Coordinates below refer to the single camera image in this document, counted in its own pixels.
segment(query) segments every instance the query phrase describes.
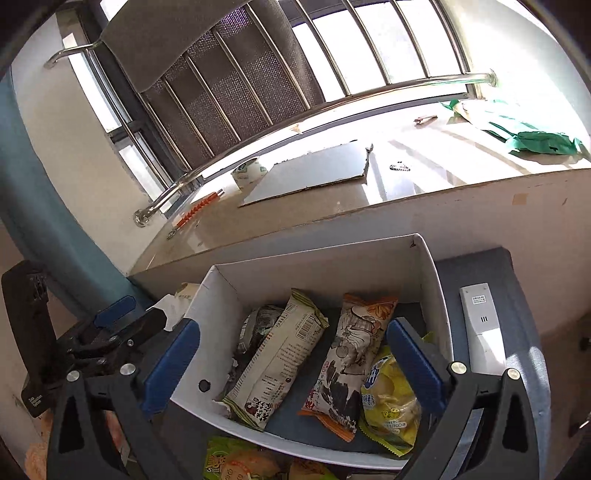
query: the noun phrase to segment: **metal bolt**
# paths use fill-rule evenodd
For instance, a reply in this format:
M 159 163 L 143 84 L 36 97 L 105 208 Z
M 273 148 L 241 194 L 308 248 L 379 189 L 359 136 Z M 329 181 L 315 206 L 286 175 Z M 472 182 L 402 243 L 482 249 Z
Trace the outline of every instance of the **metal bolt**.
M 507 376 L 513 380 L 519 380 L 521 378 L 519 370 L 516 370 L 515 368 L 510 368 L 507 370 Z
M 68 382 L 75 382 L 80 378 L 80 372 L 78 370 L 72 370 L 70 373 L 66 375 L 66 380 Z
M 464 365 L 462 362 L 453 362 L 452 371 L 457 373 L 458 375 L 463 375 L 468 371 L 468 369 L 466 368 L 466 365 Z
M 133 372 L 135 372 L 134 364 L 125 364 L 119 369 L 121 375 L 131 375 Z

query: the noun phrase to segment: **wall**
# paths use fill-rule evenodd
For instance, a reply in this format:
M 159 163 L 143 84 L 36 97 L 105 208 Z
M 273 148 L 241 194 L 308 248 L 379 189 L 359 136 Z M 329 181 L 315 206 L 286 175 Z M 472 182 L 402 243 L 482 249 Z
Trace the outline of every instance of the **wall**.
M 566 170 L 408 197 L 197 254 L 133 279 L 161 297 L 182 282 L 200 282 L 213 264 L 418 232 L 435 260 L 508 249 L 542 334 L 591 310 L 590 184 L 591 170 Z
M 0 222 L 0 275 L 21 260 L 22 255 Z M 49 298 L 50 316 L 56 335 L 59 336 L 76 319 L 51 293 Z M 27 371 L 14 341 L 4 297 L 0 292 L 0 436 L 21 465 L 29 444 L 41 441 L 34 420 L 21 402 L 21 389 L 26 376 Z
M 68 60 L 43 64 L 63 48 L 55 16 L 12 64 L 22 120 L 35 152 L 80 226 L 124 274 L 164 225 L 138 228 L 133 212 L 150 199 L 113 150 Z
M 589 147 L 591 95 L 550 32 L 517 0 L 442 0 L 475 72 L 492 69 L 487 98 L 527 107 L 533 118 Z

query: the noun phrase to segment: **cardboard box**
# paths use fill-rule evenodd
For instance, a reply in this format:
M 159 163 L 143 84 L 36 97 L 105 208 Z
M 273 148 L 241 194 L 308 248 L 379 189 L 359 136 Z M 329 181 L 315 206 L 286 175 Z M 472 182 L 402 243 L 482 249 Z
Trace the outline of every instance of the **cardboard box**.
M 247 315 L 263 304 L 285 305 L 292 287 L 309 293 L 323 312 L 326 309 L 338 311 L 345 293 L 357 294 L 368 300 L 389 294 L 398 296 L 401 304 L 420 302 L 420 308 L 417 305 L 419 316 L 422 316 L 420 321 L 424 320 L 426 330 L 436 334 L 442 354 L 450 361 L 453 359 L 452 338 L 443 292 L 433 259 L 423 238 L 415 234 L 339 245 L 214 265 L 207 273 L 186 314 L 186 317 L 199 324 L 201 345 L 175 390 L 173 401 L 225 432 L 289 455 L 356 468 L 401 469 L 405 461 L 398 460 L 395 456 L 340 451 L 338 443 L 335 443 L 334 448 L 305 443 L 317 443 L 316 437 L 319 435 L 315 432 L 324 434 L 326 429 L 312 417 L 296 416 L 295 412 L 300 408 L 298 405 L 293 406 L 290 411 L 288 408 L 291 407 L 286 407 L 282 412 L 290 397 L 292 400 L 298 398 L 293 397 L 294 395 L 303 395 L 305 398 L 309 392 L 309 389 L 298 392 L 296 383 L 284 404 L 269 422 L 270 425 L 278 415 L 290 416 L 286 419 L 288 421 L 275 422 L 279 424 L 278 433 L 283 438 L 269 432 L 252 430 L 225 418 L 224 407 L 212 401 L 226 383 L 232 364 L 232 354 Z M 332 339 L 325 340 L 325 348 L 328 350 Z M 311 369 L 307 376 L 312 382 L 318 376 L 325 355 L 326 351 L 314 350 L 310 360 L 312 357 L 319 358 L 319 364 L 304 364 Z M 210 384 L 209 390 L 205 392 L 199 388 L 202 380 Z M 285 425 L 285 428 L 290 425 L 294 434 L 282 434 L 282 425 Z M 334 437 L 335 442 L 343 442 L 331 432 L 326 434 L 329 440 Z M 286 438 L 288 436 L 297 437 L 299 441 Z M 363 436 L 363 433 L 358 431 L 356 439 L 358 436 Z

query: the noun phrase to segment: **round hole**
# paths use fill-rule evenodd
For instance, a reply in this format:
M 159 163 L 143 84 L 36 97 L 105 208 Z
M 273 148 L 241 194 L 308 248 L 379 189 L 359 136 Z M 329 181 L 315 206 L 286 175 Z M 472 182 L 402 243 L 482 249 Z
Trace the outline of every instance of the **round hole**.
M 208 382 L 207 380 L 201 380 L 199 382 L 199 390 L 201 390 L 203 393 L 205 393 L 206 391 L 209 391 L 209 389 L 212 387 L 211 383 Z

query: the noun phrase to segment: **yellow snack bag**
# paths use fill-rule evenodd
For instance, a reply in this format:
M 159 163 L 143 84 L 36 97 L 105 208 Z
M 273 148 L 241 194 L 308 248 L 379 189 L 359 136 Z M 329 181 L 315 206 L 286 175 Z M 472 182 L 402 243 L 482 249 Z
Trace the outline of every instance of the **yellow snack bag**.
M 410 452 L 417 438 L 421 408 L 388 346 L 382 347 L 361 385 L 359 428 L 396 455 Z

